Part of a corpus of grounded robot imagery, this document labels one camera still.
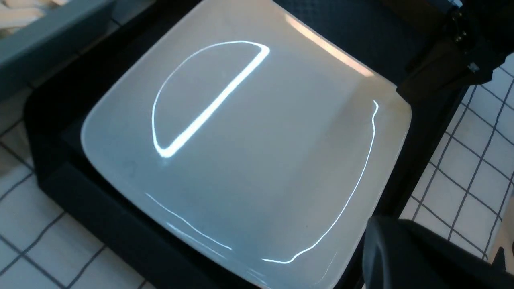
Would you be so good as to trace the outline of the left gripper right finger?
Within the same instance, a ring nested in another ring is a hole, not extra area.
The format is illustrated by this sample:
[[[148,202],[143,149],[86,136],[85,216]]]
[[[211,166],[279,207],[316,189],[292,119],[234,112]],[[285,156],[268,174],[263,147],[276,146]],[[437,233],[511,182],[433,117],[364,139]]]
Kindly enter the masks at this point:
[[[411,104],[487,83],[513,53],[512,0],[463,0],[446,12],[427,0],[397,0],[396,14],[429,37],[396,89]]]

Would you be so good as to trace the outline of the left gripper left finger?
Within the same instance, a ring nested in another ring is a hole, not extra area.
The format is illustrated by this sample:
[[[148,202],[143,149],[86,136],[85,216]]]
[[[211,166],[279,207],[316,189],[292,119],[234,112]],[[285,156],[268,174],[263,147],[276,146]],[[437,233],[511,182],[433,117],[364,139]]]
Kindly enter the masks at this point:
[[[505,267],[411,220],[372,216],[362,256],[367,289],[512,289]]]

